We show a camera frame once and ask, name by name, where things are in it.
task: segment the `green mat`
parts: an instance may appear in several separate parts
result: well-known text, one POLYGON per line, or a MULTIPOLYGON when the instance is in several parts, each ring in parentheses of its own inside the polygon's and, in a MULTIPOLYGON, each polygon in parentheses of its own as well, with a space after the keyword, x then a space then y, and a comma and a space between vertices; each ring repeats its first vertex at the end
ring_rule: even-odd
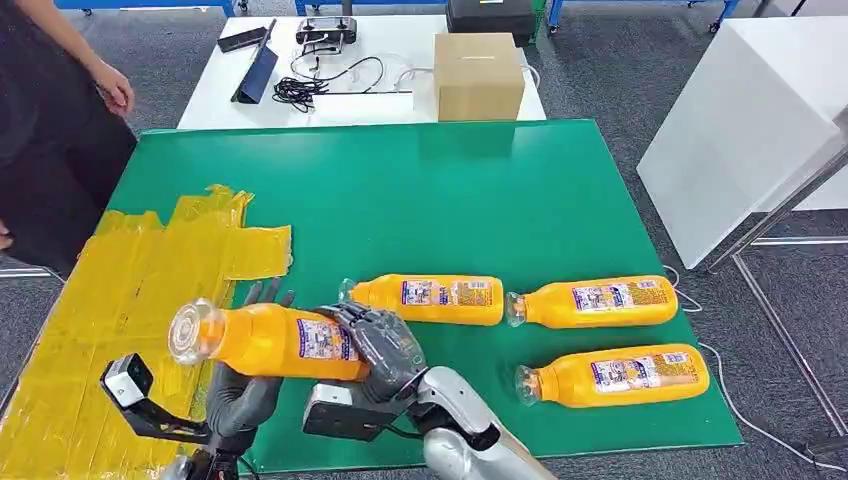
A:
MULTIPOLYGON (((663 273, 589 120, 158 132, 142 137, 110 207, 152 209, 166 220, 177 197, 213 183, 256 194, 247 225, 293 226, 294 265, 283 284, 302 308, 334 302, 344 277, 384 273, 493 275, 518 292, 663 273)), ((715 382, 699 397, 663 404, 518 402, 519 364, 630 345, 694 345, 682 312, 663 325, 622 329, 411 325, 428 363, 465 376, 537 456, 741 443, 715 382)), ((419 441, 388 433, 373 443, 301 433, 313 383, 284 382, 248 454, 257 468, 422 462, 419 441)))

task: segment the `bottle label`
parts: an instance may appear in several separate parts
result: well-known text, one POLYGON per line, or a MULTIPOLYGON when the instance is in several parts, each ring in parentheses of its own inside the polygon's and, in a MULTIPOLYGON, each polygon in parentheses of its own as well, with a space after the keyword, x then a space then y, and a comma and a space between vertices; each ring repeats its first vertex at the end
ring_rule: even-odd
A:
POLYGON ((487 307, 493 301, 488 280, 462 280, 450 287, 435 280, 404 280, 400 299, 404 305, 457 305, 487 307))
POLYGON ((572 289, 572 293, 577 310, 581 312, 620 310, 668 302, 665 291, 655 280, 577 287, 572 289))
POLYGON ((336 323, 297 319, 300 334, 300 358, 359 360, 350 334, 336 323))
POLYGON ((698 382, 695 363, 685 352, 593 362, 591 367, 598 393, 698 382))

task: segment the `bottle neck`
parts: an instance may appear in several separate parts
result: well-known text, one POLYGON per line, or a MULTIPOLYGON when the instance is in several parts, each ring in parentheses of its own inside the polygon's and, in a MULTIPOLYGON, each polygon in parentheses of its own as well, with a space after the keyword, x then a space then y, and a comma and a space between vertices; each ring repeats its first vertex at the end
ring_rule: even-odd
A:
POLYGON ((362 282, 357 283, 356 286, 353 287, 350 291, 350 298, 354 302, 364 303, 368 305, 371 303, 371 282, 362 282))
POLYGON ((248 311, 248 308, 220 309, 218 311, 221 316, 221 323, 224 325, 224 331, 221 336, 221 343, 209 358, 228 362, 242 357, 249 348, 250 336, 253 331, 252 314, 248 311))
POLYGON ((552 365, 536 369, 539 374, 539 396, 542 401, 559 401, 559 382, 557 372, 552 365))
POLYGON ((534 308, 533 294, 524 295, 524 321, 527 323, 541 323, 542 312, 534 308))

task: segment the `black box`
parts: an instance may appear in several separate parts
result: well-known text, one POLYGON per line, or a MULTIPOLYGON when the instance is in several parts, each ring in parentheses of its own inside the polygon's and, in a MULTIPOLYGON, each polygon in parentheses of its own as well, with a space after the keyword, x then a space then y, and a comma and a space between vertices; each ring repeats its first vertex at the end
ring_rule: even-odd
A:
POLYGON ((536 26, 531 0, 448 0, 451 33, 512 33, 516 47, 530 44, 536 26))

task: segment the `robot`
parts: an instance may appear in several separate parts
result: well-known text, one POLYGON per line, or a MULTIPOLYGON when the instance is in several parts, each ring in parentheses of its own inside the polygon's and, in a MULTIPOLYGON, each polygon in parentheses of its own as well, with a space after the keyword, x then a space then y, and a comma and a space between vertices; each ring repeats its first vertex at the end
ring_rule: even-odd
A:
MULTIPOLYGON (((251 289, 246 304, 257 298, 251 289)), ((427 467, 443 480, 556 478, 461 375, 427 366, 418 341, 397 315, 356 303, 316 311, 350 333, 371 369, 363 382, 316 384, 306 405, 304 433, 371 441, 389 431, 421 439, 427 467), (403 414, 416 433, 392 425, 403 414)), ((219 363, 207 397, 207 420, 193 422, 147 398, 153 376, 138 354, 109 362, 101 377, 103 389, 137 435, 202 445, 168 467, 163 478, 173 480, 238 478, 237 463, 258 426, 273 414, 280 381, 244 377, 219 363)))

